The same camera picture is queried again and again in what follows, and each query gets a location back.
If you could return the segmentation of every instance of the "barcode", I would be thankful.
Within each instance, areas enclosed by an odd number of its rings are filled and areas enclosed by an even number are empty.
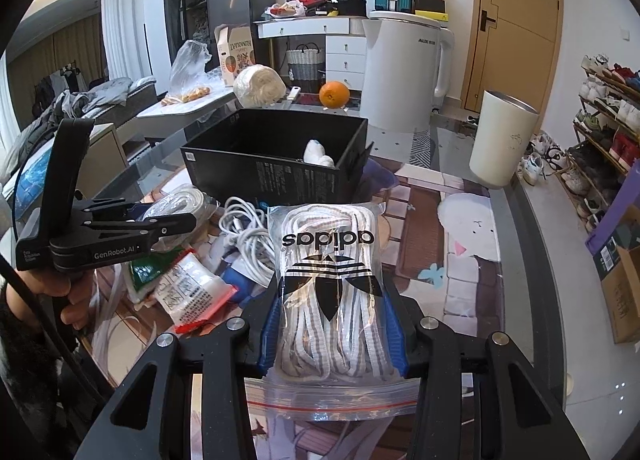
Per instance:
[[[607,249],[607,247],[604,247],[600,251],[600,254],[602,255],[602,259],[604,260],[604,266],[607,269],[607,272],[609,272],[613,268],[613,260],[611,259],[609,249]]]

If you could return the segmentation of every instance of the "white curtain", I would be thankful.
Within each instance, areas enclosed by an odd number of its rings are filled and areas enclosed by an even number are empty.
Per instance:
[[[101,0],[101,3],[109,79],[129,77],[135,81],[148,76],[142,0]]]
[[[20,135],[20,127],[15,119],[9,81],[6,76],[6,54],[2,54],[0,58],[0,162],[4,160],[18,135]]]

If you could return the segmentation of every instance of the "metal screw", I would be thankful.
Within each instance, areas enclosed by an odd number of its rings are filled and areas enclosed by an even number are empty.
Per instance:
[[[165,346],[170,345],[173,342],[174,342],[173,334],[160,334],[158,336],[158,338],[156,339],[156,344],[159,347],[162,347],[162,348],[164,348]]]
[[[435,330],[440,322],[434,317],[423,317],[420,320],[420,326],[425,330]]]
[[[503,334],[502,332],[496,332],[494,335],[491,336],[491,339],[498,346],[504,346],[509,344],[509,336],[507,334]]]
[[[239,330],[244,327],[244,319],[241,317],[232,317],[226,322],[226,327],[229,328],[229,330]]]

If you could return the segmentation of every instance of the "blue gripper pad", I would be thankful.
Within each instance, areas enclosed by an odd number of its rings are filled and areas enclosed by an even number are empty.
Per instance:
[[[383,294],[385,300],[385,318],[386,318],[386,342],[389,346],[389,355],[391,356],[391,363],[400,372],[400,375],[404,377],[409,371],[409,363],[406,359],[406,352],[404,347],[404,332],[396,316],[393,304],[390,297]]]
[[[276,351],[278,349],[278,332],[280,331],[280,305],[282,300],[280,294],[273,299],[271,311],[267,317],[267,321],[262,327],[260,336],[260,360],[258,367],[263,375],[267,374],[269,368],[273,366],[276,360]]]

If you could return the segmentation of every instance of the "drawer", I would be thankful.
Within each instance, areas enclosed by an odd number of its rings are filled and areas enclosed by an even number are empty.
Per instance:
[[[306,34],[348,34],[349,18],[301,18],[258,24],[258,37],[304,36]]]
[[[364,84],[364,74],[357,74],[356,72],[336,72],[335,70],[327,71],[327,81],[340,81],[347,85],[350,90],[362,91],[362,85]]]
[[[356,72],[364,74],[364,62],[366,58],[363,55],[351,54],[327,54],[326,69],[335,70],[337,72]]]
[[[367,53],[367,38],[358,36],[327,36],[326,52],[328,54],[357,54]]]

